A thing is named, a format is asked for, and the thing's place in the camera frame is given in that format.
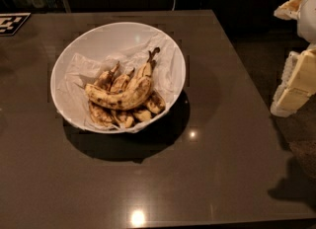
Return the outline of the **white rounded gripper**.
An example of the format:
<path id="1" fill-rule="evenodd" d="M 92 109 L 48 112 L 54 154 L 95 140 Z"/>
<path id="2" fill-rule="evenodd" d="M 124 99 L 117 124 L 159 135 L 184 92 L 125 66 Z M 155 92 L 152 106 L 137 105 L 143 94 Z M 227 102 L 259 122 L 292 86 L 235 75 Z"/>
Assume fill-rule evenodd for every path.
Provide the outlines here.
<path id="1" fill-rule="evenodd" d="M 287 21 L 297 20 L 298 35 L 309 43 L 316 42 L 316 0 L 288 0 L 275 9 L 274 16 Z M 292 51 L 285 61 L 271 113 L 280 117 L 293 115 L 315 94 L 316 49 L 301 53 Z"/>

